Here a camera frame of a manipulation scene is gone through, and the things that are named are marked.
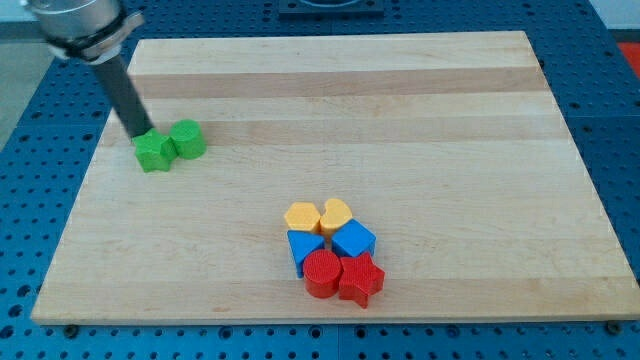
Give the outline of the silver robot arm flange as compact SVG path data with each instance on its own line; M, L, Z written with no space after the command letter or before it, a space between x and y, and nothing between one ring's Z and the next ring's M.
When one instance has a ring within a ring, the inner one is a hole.
M97 65L115 56L145 19L129 12L121 0L21 0L39 22L51 53Z

